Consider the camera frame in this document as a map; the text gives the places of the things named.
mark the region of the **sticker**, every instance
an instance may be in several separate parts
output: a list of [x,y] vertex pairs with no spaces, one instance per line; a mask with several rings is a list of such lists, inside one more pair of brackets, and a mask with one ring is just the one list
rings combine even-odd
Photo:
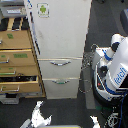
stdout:
[[8,68],[9,70],[13,69],[13,68]]
[[49,5],[46,3],[37,4],[39,17],[49,17]]
[[13,35],[12,34],[7,34],[9,39],[13,39]]
[[1,55],[1,58],[5,58],[6,56],[5,55]]
[[8,14],[20,14],[21,10],[20,9],[14,9],[14,10],[7,10]]
[[27,54],[13,54],[14,58],[28,58]]

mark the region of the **dark floor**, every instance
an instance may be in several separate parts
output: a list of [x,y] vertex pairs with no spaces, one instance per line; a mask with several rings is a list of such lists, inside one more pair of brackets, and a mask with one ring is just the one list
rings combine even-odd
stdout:
[[[120,12],[128,7],[128,1],[121,3],[120,0],[92,0],[89,32],[87,35],[85,52],[91,52],[91,45],[100,47],[110,46],[111,36],[120,33],[126,36],[120,23]],[[90,70],[83,70],[81,79],[90,79]],[[81,88],[87,91],[87,82],[80,80]],[[52,115],[51,125],[79,125],[83,128],[92,128],[91,115],[97,116],[103,128],[105,119],[100,113],[92,90],[84,94],[78,92],[77,99],[46,100],[45,98],[20,99],[18,105],[3,105],[0,103],[0,128],[19,128],[26,119],[31,119],[32,111],[37,101],[45,101],[41,107],[41,113],[45,118]]]

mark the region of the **white refrigerator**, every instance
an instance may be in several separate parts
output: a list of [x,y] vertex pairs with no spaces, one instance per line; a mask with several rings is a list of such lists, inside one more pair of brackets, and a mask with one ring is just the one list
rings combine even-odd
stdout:
[[77,98],[91,0],[24,4],[47,98]]

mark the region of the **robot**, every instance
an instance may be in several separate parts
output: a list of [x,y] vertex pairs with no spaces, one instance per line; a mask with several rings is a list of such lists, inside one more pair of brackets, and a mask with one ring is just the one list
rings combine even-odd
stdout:
[[[127,9],[120,19],[128,34]],[[96,48],[92,69],[94,95],[106,105],[116,105],[128,92],[128,37],[114,34],[110,47]]]

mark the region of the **cabinet drawer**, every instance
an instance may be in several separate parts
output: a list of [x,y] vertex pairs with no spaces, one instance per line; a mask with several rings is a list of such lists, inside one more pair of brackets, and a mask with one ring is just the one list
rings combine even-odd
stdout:
[[27,49],[31,48],[28,32],[2,31],[0,32],[0,49]]
[[79,79],[43,80],[48,99],[77,98]]
[[1,82],[0,93],[24,93],[24,92],[39,92],[38,78],[34,81],[26,82]]
[[34,76],[38,75],[36,65],[19,67],[0,67],[0,77],[12,76]]
[[0,66],[35,65],[31,49],[0,50]]
[[79,77],[82,59],[38,61],[43,78]]

